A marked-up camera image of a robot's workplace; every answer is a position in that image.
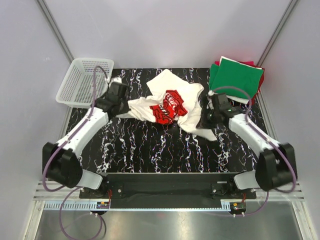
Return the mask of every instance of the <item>table surface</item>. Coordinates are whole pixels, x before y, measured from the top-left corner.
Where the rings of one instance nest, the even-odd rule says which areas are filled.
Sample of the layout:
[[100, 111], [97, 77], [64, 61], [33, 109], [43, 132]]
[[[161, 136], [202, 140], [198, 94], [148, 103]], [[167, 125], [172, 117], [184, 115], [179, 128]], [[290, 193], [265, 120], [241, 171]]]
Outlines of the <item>table surface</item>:
[[[147, 82], [163, 69], [114, 69], [112, 77], [121, 77], [129, 85], [129, 99], [151, 95]], [[175, 75], [189, 83], [200, 83], [204, 90], [200, 104], [208, 101], [209, 68], [172, 68]], [[234, 106], [246, 105], [231, 101]], [[86, 114], [87, 109], [72, 110], [67, 132]], [[266, 132], [256, 102], [251, 120]], [[226, 127], [213, 128], [217, 141], [181, 130], [177, 123], [163, 125], [136, 119], [112, 119], [84, 148], [80, 162], [97, 173], [214, 173], [242, 172], [255, 167], [257, 158], [247, 144]]]

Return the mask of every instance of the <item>white plastic basket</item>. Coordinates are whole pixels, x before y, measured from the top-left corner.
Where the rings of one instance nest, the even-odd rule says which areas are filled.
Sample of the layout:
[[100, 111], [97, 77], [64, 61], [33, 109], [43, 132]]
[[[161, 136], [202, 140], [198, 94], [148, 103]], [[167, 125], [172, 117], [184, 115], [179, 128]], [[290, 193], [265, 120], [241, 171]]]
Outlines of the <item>white plastic basket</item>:
[[[101, 66], [106, 74], [107, 80], [111, 78], [114, 61], [104, 58], [76, 58], [72, 61], [63, 81], [56, 94], [58, 103], [66, 104], [72, 108], [88, 109], [93, 97], [93, 74], [95, 67]], [[108, 87], [106, 78], [101, 69], [96, 70], [96, 97], [100, 97]]]

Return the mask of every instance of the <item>gray wall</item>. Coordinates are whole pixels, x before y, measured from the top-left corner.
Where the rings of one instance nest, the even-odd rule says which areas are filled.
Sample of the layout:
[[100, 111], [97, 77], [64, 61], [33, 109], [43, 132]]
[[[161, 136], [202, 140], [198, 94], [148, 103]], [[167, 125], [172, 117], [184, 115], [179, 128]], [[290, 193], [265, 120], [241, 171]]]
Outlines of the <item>gray wall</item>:
[[0, 235], [21, 239], [42, 146], [56, 141], [66, 107], [55, 95], [69, 67], [34, 0], [0, 1]]
[[276, 134], [295, 148], [297, 171], [320, 236], [320, 1], [300, 1], [263, 67], [262, 94]]
[[46, 0], [75, 58], [115, 68], [258, 61], [290, 0]]

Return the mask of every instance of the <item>purple cable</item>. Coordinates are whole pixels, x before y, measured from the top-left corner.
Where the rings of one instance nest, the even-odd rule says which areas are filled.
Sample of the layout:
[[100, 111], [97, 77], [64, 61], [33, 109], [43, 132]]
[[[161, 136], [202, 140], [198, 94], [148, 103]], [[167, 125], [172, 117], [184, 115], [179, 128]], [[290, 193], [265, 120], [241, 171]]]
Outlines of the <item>purple cable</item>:
[[[43, 188], [48, 191], [48, 192], [56, 192], [62, 188], [64, 188], [65, 186], [60, 186], [60, 187], [57, 187], [55, 189], [50, 189], [48, 188], [47, 186], [47, 183], [46, 183], [46, 176], [47, 176], [47, 172], [48, 172], [48, 169], [49, 169], [49, 166], [51, 164], [51, 162], [55, 159], [56, 155], [58, 154], [58, 152], [80, 131], [80, 129], [89, 121], [89, 119], [91, 118], [91, 116], [93, 115], [94, 113], [94, 107], [96, 105], [96, 71], [97, 69], [101, 69], [102, 72], [104, 73], [104, 76], [107, 80], [108, 78], [108, 75], [106, 73], [106, 71], [101, 67], [101, 66], [96, 66], [94, 69], [93, 69], [93, 76], [92, 76], [92, 87], [93, 87], [93, 94], [92, 94], [92, 106], [91, 106], [91, 109], [90, 109], [90, 112], [89, 112], [89, 115], [88, 117], [82, 122], [82, 124], [68, 137], [68, 139], [63, 142], [55, 151], [54, 153], [51, 155], [51, 157], [49, 158], [48, 162], [46, 163], [45, 167], [44, 167], [44, 170], [43, 170], [43, 175], [42, 175], [42, 185], [43, 185]], [[63, 200], [61, 206], [60, 206], [60, 209], [59, 209], [59, 224], [60, 224], [60, 228], [61, 228], [61, 231], [64, 233], [64, 235], [69, 238], [70, 240], [77, 240], [76, 238], [73, 238], [71, 236], [69, 236], [67, 234], [67, 232], [65, 231], [64, 229], [64, 226], [62, 225], [62, 218], [61, 218], [61, 213], [62, 213], [62, 208], [63, 208], [63, 205], [65, 204], [66, 200], [68, 199], [68, 197], [74, 193], [75, 191], [79, 190], [80, 188], [82, 188], [81, 186], [77, 186], [76, 189], [72, 190], [66, 197], [65, 199]], [[105, 226], [105, 229], [107, 229], [106, 227], [106, 223], [105, 223], [105, 220], [100, 216], [99, 216], [99, 219], [100, 219], [100, 229], [99, 231], [97, 232], [97, 234], [88, 239], [88, 240], [94, 240], [97, 238], [97, 236], [101, 233], [101, 230], [102, 230], [102, 225], [104, 224]]]
[[[62, 204], [61, 204], [61, 206], [60, 206], [60, 209], [59, 209], [59, 225], [60, 225], [61, 231], [62, 231], [63, 234], [64, 234], [67, 238], [69, 238], [70, 240], [78, 240], [78, 239], [73, 238], [72, 236], [70, 236], [70, 235], [66, 232], [64, 226], [62, 225], [62, 208], [63, 208], [66, 200], [70, 197], [70, 195], [73, 194], [74, 192], [78, 191], [78, 190], [81, 189], [81, 188], [82, 188], [81, 186], [78, 186], [78, 187], [76, 187], [74, 190], [72, 190], [71, 192], [69, 192], [68, 195], [67, 195], [67, 196], [65, 197], [65, 199], [63, 200], [63, 202], [62, 202]], [[105, 224], [105, 220], [104, 220], [100, 215], [97, 214], [96, 216], [98, 216], [99, 219], [100, 219], [99, 231], [97, 232], [96, 235], [94, 235], [92, 238], [89, 238], [89, 239], [87, 239], [87, 240], [94, 240], [94, 239], [96, 239], [96, 238], [99, 236], [99, 234], [101, 233], [103, 223], [104, 223], [104, 225], [106, 225], [106, 224]]]

